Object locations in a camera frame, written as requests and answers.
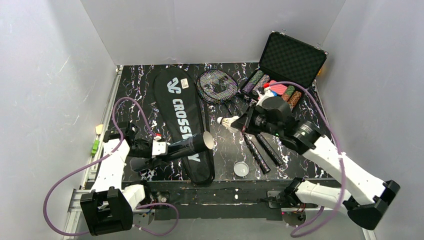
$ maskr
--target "white wall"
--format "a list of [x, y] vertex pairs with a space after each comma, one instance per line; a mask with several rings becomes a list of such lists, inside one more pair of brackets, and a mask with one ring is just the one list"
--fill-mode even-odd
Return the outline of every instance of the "white wall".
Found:
[[360, 166], [400, 192], [376, 235], [424, 239], [424, 2], [347, 0], [318, 80], [330, 124]]
[[345, 0], [81, 0], [116, 65], [259, 61], [271, 31], [322, 44]]
[[[80, 1], [1, 1], [0, 239], [60, 238], [44, 221], [44, 196], [87, 163], [115, 68]], [[81, 179], [49, 201], [60, 229]]]

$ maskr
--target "shuttlecock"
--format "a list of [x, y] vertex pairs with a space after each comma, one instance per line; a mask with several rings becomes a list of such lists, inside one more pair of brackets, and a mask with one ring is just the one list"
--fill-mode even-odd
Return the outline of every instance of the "shuttlecock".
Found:
[[237, 133], [238, 130], [237, 128], [231, 127], [231, 124], [234, 123], [237, 119], [239, 119], [239, 116], [226, 117], [226, 118], [218, 117], [217, 121], [219, 124], [227, 128], [230, 131], [230, 133], [235, 134]]

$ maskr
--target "green object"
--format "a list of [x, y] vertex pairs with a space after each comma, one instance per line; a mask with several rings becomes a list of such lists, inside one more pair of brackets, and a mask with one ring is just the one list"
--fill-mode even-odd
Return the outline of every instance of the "green object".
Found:
[[91, 155], [94, 157], [94, 155], [96, 155], [96, 153], [97, 153], [97, 150], [99, 149], [99, 143], [100, 143], [100, 141], [99, 140], [94, 140], [94, 143], [93, 143], [93, 148], [91, 149]]

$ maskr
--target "gray floor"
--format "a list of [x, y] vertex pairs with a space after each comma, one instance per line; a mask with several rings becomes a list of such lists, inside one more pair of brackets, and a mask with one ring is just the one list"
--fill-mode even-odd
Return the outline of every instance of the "gray floor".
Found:
[[[324, 211], [317, 221], [322, 221], [330, 211]], [[307, 212], [311, 218], [315, 211]], [[164, 232], [172, 226], [174, 220], [153, 221], [148, 228], [156, 232]], [[147, 218], [134, 217], [134, 222], [147, 225]], [[78, 232], [86, 231], [85, 220], [79, 221]], [[181, 219], [170, 234], [160, 237], [161, 240], [269, 240], [293, 239], [290, 237], [292, 227], [286, 227], [283, 221], [267, 221], [266, 219]], [[115, 240], [115, 239], [159, 239], [147, 232], [133, 228], [129, 231], [111, 233], [101, 236], [89, 234], [76, 238], [78, 240]], [[302, 240], [365, 240], [363, 231], [347, 216], [339, 214], [330, 223], [317, 232], [300, 238]]]

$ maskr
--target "black handle grip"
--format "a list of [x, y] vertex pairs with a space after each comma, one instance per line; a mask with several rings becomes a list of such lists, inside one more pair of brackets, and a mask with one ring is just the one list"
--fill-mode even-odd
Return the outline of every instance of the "black handle grip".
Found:
[[259, 142], [259, 144], [262, 146], [263, 149], [265, 149], [265, 152], [268, 154], [268, 156], [272, 159], [272, 161], [277, 165], [278, 167], [283, 165], [283, 160], [281, 157], [274, 151], [273, 147], [267, 142], [264, 136], [262, 136], [260, 133], [256, 135], [256, 139]]
[[259, 153], [255, 144], [245, 134], [243, 134], [243, 137], [244, 137], [244, 141], [246, 142], [246, 145], [249, 148], [250, 152], [252, 153], [254, 159], [256, 160], [257, 164], [259, 164], [259, 167], [262, 170], [262, 173], [265, 175], [265, 174], [271, 172], [270, 167], [265, 162], [261, 153]]

